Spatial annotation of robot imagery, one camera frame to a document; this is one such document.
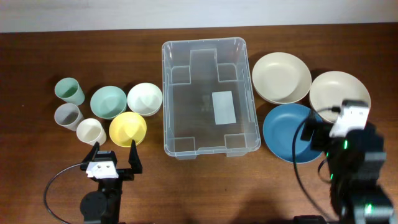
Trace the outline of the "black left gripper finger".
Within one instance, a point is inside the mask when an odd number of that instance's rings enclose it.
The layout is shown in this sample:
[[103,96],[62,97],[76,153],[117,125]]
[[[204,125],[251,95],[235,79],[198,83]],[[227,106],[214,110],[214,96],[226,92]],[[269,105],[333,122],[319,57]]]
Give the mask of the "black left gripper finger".
[[96,153],[100,149],[99,142],[95,142],[91,151],[86,155],[86,157],[82,160],[80,165],[80,170],[87,170],[88,164],[94,160]]
[[141,161],[140,161],[138,153],[137,153],[137,147],[136,147],[135,140],[132,140],[132,142],[131,142],[128,163],[131,165],[131,169],[134,174],[142,173],[142,164],[141,164]]

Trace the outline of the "blue bowl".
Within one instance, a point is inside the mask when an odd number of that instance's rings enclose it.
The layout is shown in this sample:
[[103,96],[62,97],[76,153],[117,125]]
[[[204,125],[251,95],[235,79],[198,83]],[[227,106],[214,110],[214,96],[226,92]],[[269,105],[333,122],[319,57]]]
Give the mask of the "blue bowl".
[[310,143],[300,139],[302,131],[298,132],[295,154],[292,153],[294,134],[310,110],[304,105],[287,104],[276,106],[267,114],[262,128],[263,136],[267,147],[278,158],[303,164],[320,157],[321,152],[312,151]]

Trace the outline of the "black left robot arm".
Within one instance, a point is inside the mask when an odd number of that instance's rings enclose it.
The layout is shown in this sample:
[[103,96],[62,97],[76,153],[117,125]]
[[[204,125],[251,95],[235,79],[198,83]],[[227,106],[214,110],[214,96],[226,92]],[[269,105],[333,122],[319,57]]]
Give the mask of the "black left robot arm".
[[142,173],[136,142],[131,141],[128,163],[130,168],[118,169],[114,151],[101,151],[96,142],[82,160],[80,170],[98,183],[98,189],[87,193],[81,200],[80,212],[84,223],[118,223],[123,193],[123,182],[133,181]]

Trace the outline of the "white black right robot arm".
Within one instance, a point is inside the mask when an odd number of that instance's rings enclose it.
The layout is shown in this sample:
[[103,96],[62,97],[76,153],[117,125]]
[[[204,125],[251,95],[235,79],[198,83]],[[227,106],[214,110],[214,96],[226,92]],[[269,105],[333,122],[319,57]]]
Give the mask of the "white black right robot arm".
[[299,124],[312,149],[324,152],[330,178],[331,205],[338,223],[397,223],[393,203],[378,184],[386,161],[384,138],[365,117],[365,109],[332,107],[339,114],[334,124],[317,121],[316,112]]

